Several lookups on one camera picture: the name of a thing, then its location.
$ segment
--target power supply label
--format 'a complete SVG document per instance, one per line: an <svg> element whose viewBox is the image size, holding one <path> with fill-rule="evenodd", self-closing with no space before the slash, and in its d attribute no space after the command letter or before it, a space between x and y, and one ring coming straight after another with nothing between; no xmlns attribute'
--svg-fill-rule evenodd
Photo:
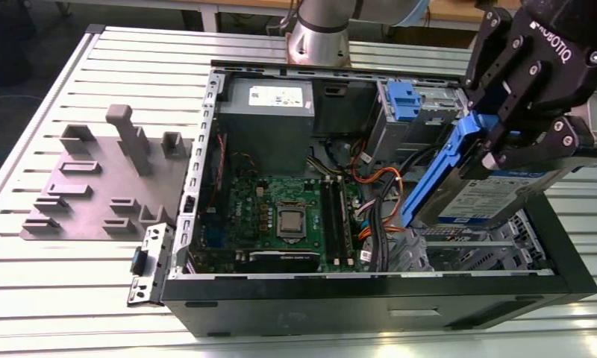
<svg viewBox="0 0 597 358"><path fill-rule="evenodd" d="M547 175L496 171L484 180L471 180L439 215L445 224L479 224L495 217L517 199L517 193Z"/></svg>
<svg viewBox="0 0 597 358"><path fill-rule="evenodd" d="M303 107L300 87L252 86L249 88L251 106Z"/></svg>

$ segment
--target black cable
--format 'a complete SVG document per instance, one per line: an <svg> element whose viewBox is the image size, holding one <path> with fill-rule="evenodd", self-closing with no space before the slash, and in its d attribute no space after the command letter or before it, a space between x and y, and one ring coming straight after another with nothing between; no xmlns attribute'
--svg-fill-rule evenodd
<svg viewBox="0 0 597 358"><path fill-rule="evenodd" d="M332 162L332 164L335 165L336 169L339 169L344 174L345 173L345 168L339 164L339 160L336 160L335 158L335 154L332 153L332 140L325 141L324 144L324 149L325 149L325 154L328 155L328 159Z"/></svg>
<svg viewBox="0 0 597 358"><path fill-rule="evenodd" d="M431 7L427 7L425 26L431 27Z"/></svg>
<svg viewBox="0 0 597 358"><path fill-rule="evenodd" d="M289 9L288 9L288 14L285 15L285 17L281 19L281 21L279 22L279 25L268 25L268 26L265 26L265 32L267 32L267 34L268 34L268 36L271 36L269 35L269 29L271 28L279 28L280 30L279 30L279 34L280 34L280 36L283 36L283 29L285 28L285 26L288 26L288 24L289 24L289 20L292 20L292 18L295 17L295 15L299 13L299 9L300 9L300 6L303 5L303 0L299 0L299 2L297 2L297 8L296 9L293 9L293 6L295 6L295 0L291 0L289 1Z"/></svg>
<svg viewBox="0 0 597 358"><path fill-rule="evenodd" d="M420 160L433 153L440 145L432 145L420 151L416 151L400 166L399 173L401 177L407 174ZM375 204L369 211L369 230L372 231L372 259L369 262L369 271L385 272L389 269L389 242L387 240L387 231L383 226L381 206L383 200L396 183L396 176L392 175L389 181L383 187L381 193L376 196Z"/></svg>

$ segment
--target screw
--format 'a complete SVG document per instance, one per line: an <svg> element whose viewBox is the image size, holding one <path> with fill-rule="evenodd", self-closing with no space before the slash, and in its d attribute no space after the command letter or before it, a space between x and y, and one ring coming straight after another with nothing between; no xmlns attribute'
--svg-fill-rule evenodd
<svg viewBox="0 0 597 358"><path fill-rule="evenodd" d="M597 51L593 51L589 58L591 58L591 63L593 65L597 65Z"/></svg>
<svg viewBox="0 0 597 358"><path fill-rule="evenodd" d="M568 147L571 144L573 144L573 137L572 136L565 136L561 139L561 144L564 144L564 147Z"/></svg>

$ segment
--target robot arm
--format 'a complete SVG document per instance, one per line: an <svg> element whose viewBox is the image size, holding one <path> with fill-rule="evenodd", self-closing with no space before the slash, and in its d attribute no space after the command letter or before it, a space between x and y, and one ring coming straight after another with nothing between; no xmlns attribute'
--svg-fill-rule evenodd
<svg viewBox="0 0 597 358"><path fill-rule="evenodd" d="M465 75L471 109L403 205L403 223L495 227L597 163L597 1L485 11Z"/></svg>
<svg viewBox="0 0 597 358"><path fill-rule="evenodd" d="M349 61L351 19L409 26L423 17L429 0L304 0L289 37L295 63L344 66Z"/></svg>

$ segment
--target workbench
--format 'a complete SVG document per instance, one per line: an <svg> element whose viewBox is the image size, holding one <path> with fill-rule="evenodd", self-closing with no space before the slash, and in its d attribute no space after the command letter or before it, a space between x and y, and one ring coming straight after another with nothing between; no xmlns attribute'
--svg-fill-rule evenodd
<svg viewBox="0 0 597 358"><path fill-rule="evenodd" d="M352 42L351 56L359 68L460 75L469 52ZM57 137L65 125L114 135L108 105L129 104L149 137L177 131L192 138L212 59L283 63L284 39L137 28L84 35L0 171L0 353L597 357L597 295L487 331L196 339L165 308L127 308L137 242L18 237L64 150ZM597 166L569 174L548 197L597 283Z"/></svg>
<svg viewBox="0 0 597 358"><path fill-rule="evenodd" d="M97 5L118 5L133 7L152 7L159 9L193 10L201 13L205 32L219 31L217 16L220 13L244 13L253 15L285 16L291 0L64 0L54 1L64 15L69 9L62 5L68 2ZM520 0L497 0L512 12L520 7ZM477 31L483 12L473 7L473 1L431 0L432 28ZM417 26L425 26L425 19L420 19Z"/></svg>

